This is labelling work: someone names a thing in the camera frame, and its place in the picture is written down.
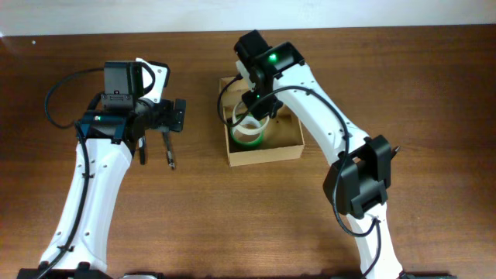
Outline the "green tape roll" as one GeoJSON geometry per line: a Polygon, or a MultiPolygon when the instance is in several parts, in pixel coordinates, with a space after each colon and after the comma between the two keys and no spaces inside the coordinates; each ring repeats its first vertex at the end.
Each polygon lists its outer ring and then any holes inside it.
{"type": "Polygon", "coordinates": [[[237,126],[229,131],[229,137],[233,143],[240,149],[243,150],[253,150],[256,149],[263,141],[264,133],[258,133],[256,135],[246,135],[241,133],[237,126]]]}

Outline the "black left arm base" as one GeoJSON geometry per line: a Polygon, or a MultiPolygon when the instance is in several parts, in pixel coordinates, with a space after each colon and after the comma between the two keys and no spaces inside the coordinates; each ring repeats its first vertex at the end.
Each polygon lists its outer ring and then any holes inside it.
{"type": "MultiPolygon", "coordinates": [[[[38,278],[46,264],[40,264],[37,268],[22,268],[19,270],[17,279],[38,278]]],[[[88,262],[80,262],[75,269],[51,269],[44,278],[47,279],[112,279],[105,272],[91,269],[88,262]]]]}

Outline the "brown cardboard box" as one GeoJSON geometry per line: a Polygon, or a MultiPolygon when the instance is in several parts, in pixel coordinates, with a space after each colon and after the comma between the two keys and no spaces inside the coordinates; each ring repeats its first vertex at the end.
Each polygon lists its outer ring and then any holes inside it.
{"type": "MultiPolygon", "coordinates": [[[[241,95],[248,91],[245,81],[236,81],[226,89],[222,96],[222,116],[231,121],[235,102],[241,101],[241,95]]],[[[230,167],[262,164],[281,160],[299,159],[305,147],[305,140],[298,117],[283,106],[277,117],[271,119],[264,130],[262,143],[253,150],[238,148],[229,137],[230,129],[224,126],[226,152],[230,167]]]]}

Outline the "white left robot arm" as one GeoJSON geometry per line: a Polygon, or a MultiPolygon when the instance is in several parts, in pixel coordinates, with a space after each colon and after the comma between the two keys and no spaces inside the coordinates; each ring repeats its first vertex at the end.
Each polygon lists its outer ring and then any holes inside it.
{"type": "Polygon", "coordinates": [[[105,278],[107,243],[122,180],[134,157],[146,164],[146,131],[161,133],[174,167],[170,134],[184,126],[186,101],[163,98],[171,70],[142,58],[108,61],[104,89],[73,121],[76,164],[57,229],[34,270],[21,278],[105,278]]]}

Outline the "white masking tape roll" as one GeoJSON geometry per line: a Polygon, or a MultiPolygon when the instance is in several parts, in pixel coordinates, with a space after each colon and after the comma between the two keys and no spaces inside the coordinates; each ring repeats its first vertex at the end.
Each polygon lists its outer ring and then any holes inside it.
{"type": "Polygon", "coordinates": [[[242,115],[237,114],[238,108],[241,106],[239,102],[232,110],[232,129],[240,132],[244,136],[255,136],[261,134],[267,127],[270,117],[267,116],[262,120],[256,119],[251,113],[242,119],[242,115]]]}

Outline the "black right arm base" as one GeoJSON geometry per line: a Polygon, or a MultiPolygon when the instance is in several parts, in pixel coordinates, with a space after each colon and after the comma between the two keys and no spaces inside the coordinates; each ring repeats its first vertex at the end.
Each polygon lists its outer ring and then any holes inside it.
{"type": "Polygon", "coordinates": [[[357,272],[342,272],[338,274],[324,274],[321,273],[324,278],[332,279],[458,279],[456,275],[452,275],[446,272],[406,272],[404,270],[386,272],[385,270],[371,271],[367,275],[360,275],[357,272]]]}

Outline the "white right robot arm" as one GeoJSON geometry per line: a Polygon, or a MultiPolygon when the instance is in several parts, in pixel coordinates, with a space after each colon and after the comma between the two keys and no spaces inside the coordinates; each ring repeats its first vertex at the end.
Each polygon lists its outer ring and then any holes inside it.
{"type": "Polygon", "coordinates": [[[292,43],[272,47],[253,30],[239,38],[234,51],[249,90],[241,98],[246,112],[230,126],[240,127],[249,115],[272,119],[280,108],[290,109],[327,159],[323,191],[337,223],[356,241],[362,276],[404,278],[387,224],[387,189],[397,150],[384,136],[370,137],[344,115],[292,43]]]}

